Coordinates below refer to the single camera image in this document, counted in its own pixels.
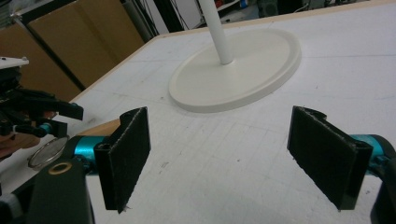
white stand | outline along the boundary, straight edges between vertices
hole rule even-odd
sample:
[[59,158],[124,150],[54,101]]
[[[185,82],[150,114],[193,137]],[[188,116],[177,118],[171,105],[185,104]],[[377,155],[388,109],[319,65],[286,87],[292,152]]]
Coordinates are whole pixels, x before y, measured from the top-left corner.
[[[215,45],[192,55],[172,76],[169,92],[181,108],[213,113],[248,105],[278,89],[294,74],[301,61],[295,36],[273,29],[245,31],[230,36],[232,47],[228,49],[217,11],[213,16],[214,1],[200,0],[200,4]],[[211,28],[207,18],[213,21],[216,16]]]

white tabletop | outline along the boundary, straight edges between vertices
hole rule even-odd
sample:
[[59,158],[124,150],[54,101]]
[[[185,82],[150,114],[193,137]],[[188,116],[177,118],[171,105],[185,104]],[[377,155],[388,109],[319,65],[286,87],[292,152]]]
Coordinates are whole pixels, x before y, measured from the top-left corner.
[[[211,43],[206,30],[157,37],[84,91],[76,100],[84,120],[60,119],[72,135],[147,106],[152,145],[125,213],[106,211],[99,178],[87,177],[96,222],[371,223],[378,178],[366,176],[355,210],[339,212],[293,160],[287,141],[291,109],[301,105],[345,133],[379,134],[396,146],[396,2],[387,2],[226,29],[289,31],[303,53],[286,84],[235,110],[191,113],[168,93],[177,67]],[[25,169],[25,160],[11,158],[0,163],[4,191],[18,183],[11,174]]]

cable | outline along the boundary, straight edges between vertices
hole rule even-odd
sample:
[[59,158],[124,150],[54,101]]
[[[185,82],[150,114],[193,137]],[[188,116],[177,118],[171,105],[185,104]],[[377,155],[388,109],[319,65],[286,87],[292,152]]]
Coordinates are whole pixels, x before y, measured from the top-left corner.
[[297,10],[295,10],[293,13],[299,12],[303,9],[305,9],[306,7],[309,7],[309,3],[305,4],[305,6],[298,8]]
[[153,32],[156,33],[156,35],[158,35],[159,32],[157,30],[157,27],[155,25],[154,19],[152,17],[151,10],[149,9],[149,4],[148,4],[148,2],[146,0],[143,0],[143,6],[142,7],[143,7],[142,9],[145,10],[146,14],[149,16],[149,25],[151,26]]
[[171,3],[172,3],[173,7],[175,8],[175,10],[176,10],[176,12],[177,12],[178,18],[180,19],[180,21],[181,21],[181,23],[182,23],[182,25],[183,25],[183,28],[184,28],[184,25],[185,25],[186,28],[187,28],[188,30],[190,30],[189,26],[188,26],[187,23],[184,21],[183,17],[182,17],[181,14],[180,14],[180,11],[178,10],[176,0],[171,0]]

brown cardboard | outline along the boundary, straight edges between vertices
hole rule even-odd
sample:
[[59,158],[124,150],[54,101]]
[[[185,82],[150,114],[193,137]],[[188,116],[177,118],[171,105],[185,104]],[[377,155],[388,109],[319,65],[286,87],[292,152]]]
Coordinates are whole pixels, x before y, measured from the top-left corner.
[[24,88],[53,93],[64,101],[70,101],[80,93],[78,87],[18,24],[0,30],[0,40],[0,56],[27,57],[29,60],[29,64],[21,68],[20,83]]
[[144,45],[115,0],[79,0],[28,26],[86,88]]

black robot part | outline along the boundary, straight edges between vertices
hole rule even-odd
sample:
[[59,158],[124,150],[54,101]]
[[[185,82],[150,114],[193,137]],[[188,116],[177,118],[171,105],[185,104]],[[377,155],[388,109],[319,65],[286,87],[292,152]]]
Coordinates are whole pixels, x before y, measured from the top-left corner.
[[26,223],[93,223],[85,173],[77,159],[57,160],[37,174]]
[[45,112],[58,112],[72,119],[82,119],[83,108],[61,101],[44,91],[24,89],[19,81],[20,68],[0,69],[0,134],[29,133],[43,137],[50,133],[65,137],[67,125],[44,118]]
[[372,146],[331,125],[326,115],[295,106],[288,149],[339,210],[355,208]]

